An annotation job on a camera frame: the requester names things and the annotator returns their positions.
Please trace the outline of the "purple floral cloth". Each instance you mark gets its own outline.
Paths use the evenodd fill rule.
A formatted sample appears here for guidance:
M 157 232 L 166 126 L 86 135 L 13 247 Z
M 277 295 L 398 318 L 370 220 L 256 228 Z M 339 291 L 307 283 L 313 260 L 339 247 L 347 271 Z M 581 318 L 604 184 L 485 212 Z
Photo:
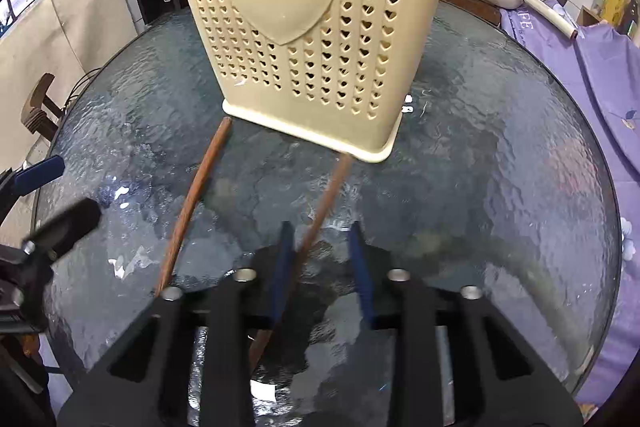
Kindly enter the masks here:
M 578 400 L 601 405 L 639 349 L 639 49 L 607 22 L 567 39 L 528 6 L 501 10 L 501 28 L 553 72 L 597 135 L 612 173 L 623 268 L 613 323 Z

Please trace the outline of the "cream plastic utensil holder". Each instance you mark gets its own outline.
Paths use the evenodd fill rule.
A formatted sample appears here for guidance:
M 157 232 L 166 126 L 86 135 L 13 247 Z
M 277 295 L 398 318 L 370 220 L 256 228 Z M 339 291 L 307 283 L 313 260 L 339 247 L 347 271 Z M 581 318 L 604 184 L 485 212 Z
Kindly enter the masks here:
M 188 0 L 236 118 L 390 156 L 438 0 Z

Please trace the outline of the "round glass table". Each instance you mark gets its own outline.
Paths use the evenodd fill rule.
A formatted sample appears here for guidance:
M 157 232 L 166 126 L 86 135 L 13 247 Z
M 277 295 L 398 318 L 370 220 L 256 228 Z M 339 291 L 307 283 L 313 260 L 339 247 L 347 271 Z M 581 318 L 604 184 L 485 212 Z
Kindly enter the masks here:
M 181 11 L 117 54 L 62 124 L 51 150 L 65 171 L 40 192 L 35 219 L 83 197 L 102 209 L 47 297 L 50 345 L 72 385 L 151 301 L 221 102 Z M 393 339 L 362 321 L 354 222 L 425 283 L 482 288 L 567 389 L 585 380 L 620 275 L 613 184 L 577 105 L 498 29 L 438 8 L 393 152 L 352 165 L 262 359 L 259 425 L 386 422 Z

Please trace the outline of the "wooden chair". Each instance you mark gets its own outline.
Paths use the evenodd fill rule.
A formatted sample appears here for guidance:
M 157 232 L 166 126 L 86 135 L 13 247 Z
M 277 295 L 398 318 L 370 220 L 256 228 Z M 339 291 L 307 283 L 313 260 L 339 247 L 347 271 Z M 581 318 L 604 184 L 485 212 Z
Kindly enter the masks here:
M 55 80 L 50 72 L 43 74 L 25 101 L 21 123 L 31 134 L 40 134 L 43 139 L 52 142 L 58 133 L 58 124 L 62 121 L 64 110 L 48 95 Z

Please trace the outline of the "brown wooden chopstick pair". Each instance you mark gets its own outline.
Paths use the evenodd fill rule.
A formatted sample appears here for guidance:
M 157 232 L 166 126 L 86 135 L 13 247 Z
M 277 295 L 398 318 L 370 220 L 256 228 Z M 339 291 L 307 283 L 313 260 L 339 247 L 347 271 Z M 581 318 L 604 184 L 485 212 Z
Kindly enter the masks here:
M 343 153 L 340 156 L 340 160 L 333 170 L 331 180 L 326 187 L 326 191 L 323 193 L 320 205 L 316 210 L 314 221 L 312 221 L 311 226 L 303 237 L 302 243 L 299 244 L 297 251 L 295 251 L 294 262 L 290 270 L 290 280 L 288 281 L 288 292 L 286 293 L 286 298 L 284 300 L 285 306 L 288 305 L 288 299 L 290 299 L 295 291 L 299 275 L 302 273 L 309 251 L 314 247 L 323 222 L 326 221 L 326 218 L 329 216 L 329 213 L 335 204 L 338 194 L 340 194 L 341 187 L 349 175 L 353 161 L 354 158 L 352 155 L 347 153 Z M 248 363 L 250 363 L 251 374 L 253 374 L 254 370 L 257 369 L 260 359 L 268 346 L 272 333 L 272 329 L 261 329 L 257 332 L 253 343 L 250 345 L 250 350 L 248 350 Z
M 222 118 L 213 138 L 209 142 L 209 146 L 202 158 L 201 164 L 198 166 L 198 170 L 196 170 L 196 173 L 194 174 L 189 191 L 186 193 L 186 198 L 184 199 L 167 244 L 163 262 L 160 265 L 160 278 L 158 279 L 155 287 L 155 296 L 159 296 L 169 285 L 172 271 L 174 271 L 178 254 L 180 253 L 180 248 L 184 236 L 186 236 L 186 230 L 188 229 L 194 209 L 196 205 L 198 205 L 198 199 L 204 190 L 204 185 L 208 179 L 209 173 L 212 171 L 213 165 L 215 165 L 215 162 L 224 147 L 224 143 L 226 143 L 231 126 L 232 120 L 229 116 Z

